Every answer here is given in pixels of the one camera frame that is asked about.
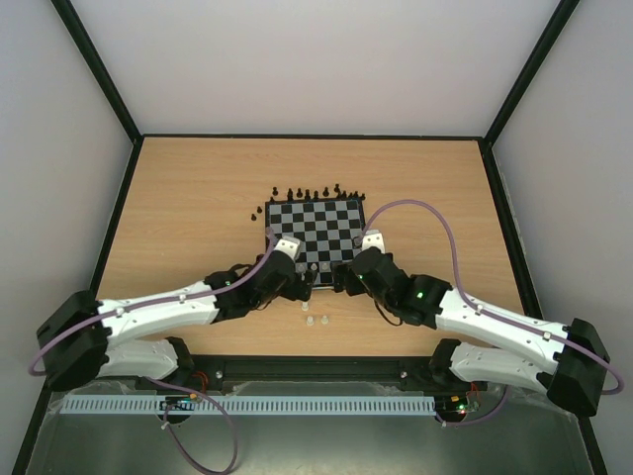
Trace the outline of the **black frame post left rear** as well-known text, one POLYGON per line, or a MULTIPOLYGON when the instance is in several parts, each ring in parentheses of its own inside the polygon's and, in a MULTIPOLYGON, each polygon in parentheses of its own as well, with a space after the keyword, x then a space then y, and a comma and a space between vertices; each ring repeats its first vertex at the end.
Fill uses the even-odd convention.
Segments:
POLYGON ((128 139, 132 144, 137 144, 142 134, 72 2, 51 0, 50 3, 70 34, 128 139))

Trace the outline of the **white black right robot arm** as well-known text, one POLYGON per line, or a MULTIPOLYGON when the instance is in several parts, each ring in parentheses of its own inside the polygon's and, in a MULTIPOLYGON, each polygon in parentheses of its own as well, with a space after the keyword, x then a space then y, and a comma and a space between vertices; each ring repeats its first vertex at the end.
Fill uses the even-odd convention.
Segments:
POLYGON ((591 323, 575 319, 563 325, 489 305, 442 279, 407 275, 377 247, 333 264, 332 275, 336 291, 366 294, 407 325, 486 343, 479 348, 456 342, 451 352, 434 359, 431 375, 438 385, 450 388, 465 381, 521 387, 578 417, 596 415, 610 357, 591 323))

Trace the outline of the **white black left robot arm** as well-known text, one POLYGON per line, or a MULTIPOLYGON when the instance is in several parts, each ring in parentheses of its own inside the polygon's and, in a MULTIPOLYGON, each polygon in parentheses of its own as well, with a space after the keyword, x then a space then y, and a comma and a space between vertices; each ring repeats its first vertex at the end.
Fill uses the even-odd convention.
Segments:
POLYGON ((253 265, 236 264, 174 291, 128 300, 97 300, 90 290, 69 296, 39 327, 44 376, 53 391, 69 391, 116 376, 170 380, 192 369, 184 344, 149 341, 155 333, 245 317, 278 297, 306 303, 318 267, 297 264, 281 250, 253 265))

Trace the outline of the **black chess piece row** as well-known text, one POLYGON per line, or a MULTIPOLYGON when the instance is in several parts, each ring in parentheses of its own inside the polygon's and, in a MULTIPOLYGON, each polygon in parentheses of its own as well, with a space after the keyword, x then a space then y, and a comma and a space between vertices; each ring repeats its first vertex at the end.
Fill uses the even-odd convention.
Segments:
POLYGON ((324 186, 321 189, 310 190, 308 188, 288 188, 286 194, 282 194, 282 190, 273 186, 268 204, 277 203, 293 203, 293 202, 316 202, 327 200, 356 200, 365 201, 366 194, 358 190, 348 191, 343 189, 339 183, 335 183, 332 187, 324 186))

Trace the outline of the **black frame post right rear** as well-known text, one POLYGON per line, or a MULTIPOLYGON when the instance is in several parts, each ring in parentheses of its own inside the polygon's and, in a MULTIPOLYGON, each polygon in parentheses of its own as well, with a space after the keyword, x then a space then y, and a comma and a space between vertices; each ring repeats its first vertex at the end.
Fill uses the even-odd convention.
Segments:
POLYGON ((494 145, 501 136, 540 67, 580 3, 580 0, 561 0, 558 2, 485 135, 485 141, 490 145, 494 145))

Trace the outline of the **black front frame rail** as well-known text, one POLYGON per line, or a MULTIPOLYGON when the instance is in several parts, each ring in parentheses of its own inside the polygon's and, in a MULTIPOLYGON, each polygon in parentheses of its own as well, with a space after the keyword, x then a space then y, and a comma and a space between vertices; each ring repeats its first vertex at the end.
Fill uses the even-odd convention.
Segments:
POLYGON ((185 389, 227 391, 246 382, 370 382, 396 385, 404 391, 429 394, 464 393, 472 386, 508 384, 532 391, 547 390, 572 373, 569 350, 554 355, 553 368, 496 348, 469 349, 453 339, 441 342, 430 357, 347 358, 192 356, 179 349, 174 356, 151 352, 141 360, 127 355, 85 352, 44 358, 47 384, 70 391, 95 379, 133 379, 137 388, 164 382, 185 389))

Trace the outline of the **black white chessboard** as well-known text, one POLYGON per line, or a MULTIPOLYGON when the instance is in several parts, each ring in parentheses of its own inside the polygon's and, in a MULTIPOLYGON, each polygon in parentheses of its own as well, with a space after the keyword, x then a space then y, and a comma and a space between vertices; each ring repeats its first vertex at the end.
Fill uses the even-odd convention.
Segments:
POLYGON ((302 242, 296 266, 303 263, 306 271, 312 263, 317 265, 316 288, 332 287, 332 264, 347 263, 360 252, 353 241, 365 227, 360 201, 267 203, 264 219, 276 238, 291 236, 302 242), (328 271, 321 270, 324 262, 329 263, 328 271))

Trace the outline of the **black frame post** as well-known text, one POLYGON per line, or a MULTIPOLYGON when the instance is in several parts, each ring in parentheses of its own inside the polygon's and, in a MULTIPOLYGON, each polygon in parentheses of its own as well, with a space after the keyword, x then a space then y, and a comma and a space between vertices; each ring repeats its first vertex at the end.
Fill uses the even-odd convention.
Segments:
POLYGON ((494 145, 501 136, 540 67, 580 3, 580 0, 561 0, 558 2, 485 135, 485 141, 490 145, 494 145))
POLYGON ((142 134, 72 2, 51 0, 50 3, 70 34, 128 139, 132 144, 137 144, 142 134))

